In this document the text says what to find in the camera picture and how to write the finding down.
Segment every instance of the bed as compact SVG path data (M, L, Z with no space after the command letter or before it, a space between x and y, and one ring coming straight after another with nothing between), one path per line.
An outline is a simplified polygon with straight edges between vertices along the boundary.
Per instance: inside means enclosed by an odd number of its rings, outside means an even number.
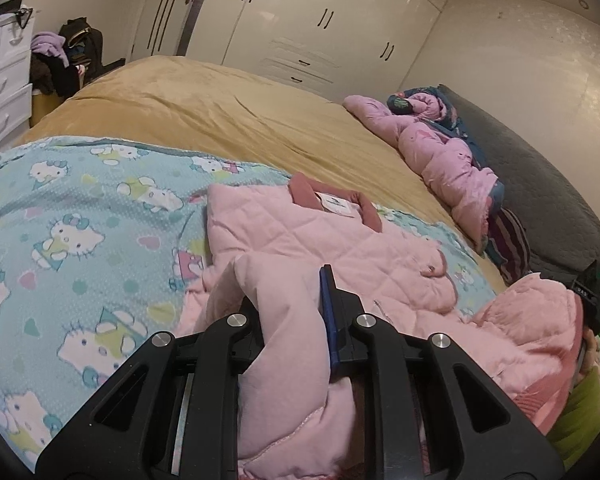
M228 67L154 56L104 76L21 139L118 137L267 164L455 227L395 150L338 104ZM496 293L496 267L475 256Z
M0 154L0 435L29 470L126 357L178 326L187 283L210 263L212 183L284 185L301 171L359 190L383 221L440 242L459 311L505 288L344 108L239 70L141 60L21 142Z

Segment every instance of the metal screw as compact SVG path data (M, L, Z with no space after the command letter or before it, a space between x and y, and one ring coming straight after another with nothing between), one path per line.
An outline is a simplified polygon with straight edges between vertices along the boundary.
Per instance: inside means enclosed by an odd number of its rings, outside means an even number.
M247 317L243 314L231 314L226 322L229 326L245 326L247 324Z
M151 338L151 343L154 346L167 346L171 342L171 334L166 332L158 332Z
M360 314L356 318L356 323L365 328L371 328L373 325L376 324L376 318L373 317L371 314Z
M451 344L451 339L447 334L437 333L431 336L431 342L438 348L446 348Z

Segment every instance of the dark gray pillow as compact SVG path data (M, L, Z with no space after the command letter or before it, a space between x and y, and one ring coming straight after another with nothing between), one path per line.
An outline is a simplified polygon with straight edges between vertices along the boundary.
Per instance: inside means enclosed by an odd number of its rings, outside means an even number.
M532 270L566 283L593 260L600 261L600 220L564 175L487 112L444 85L438 88L504 184L503 206L526 229Z

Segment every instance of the light blue blanket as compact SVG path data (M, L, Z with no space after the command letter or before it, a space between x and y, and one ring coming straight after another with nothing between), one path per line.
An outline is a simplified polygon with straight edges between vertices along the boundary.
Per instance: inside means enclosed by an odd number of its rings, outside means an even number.
M148 335L176 326L184 288L210 262L209 184L288 178L115 139L53 137L0 155L0 431L27 466ZM442 242L460 310L494 297L451 229L377 208Z

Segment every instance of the striped cloth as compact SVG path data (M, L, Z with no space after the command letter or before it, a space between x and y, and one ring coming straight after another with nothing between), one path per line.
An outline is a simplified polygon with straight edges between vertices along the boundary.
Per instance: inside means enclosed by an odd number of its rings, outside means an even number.
M525 228L513 211L502 208L489 218L488 238L487 256L498 267L507 285L530 272Z

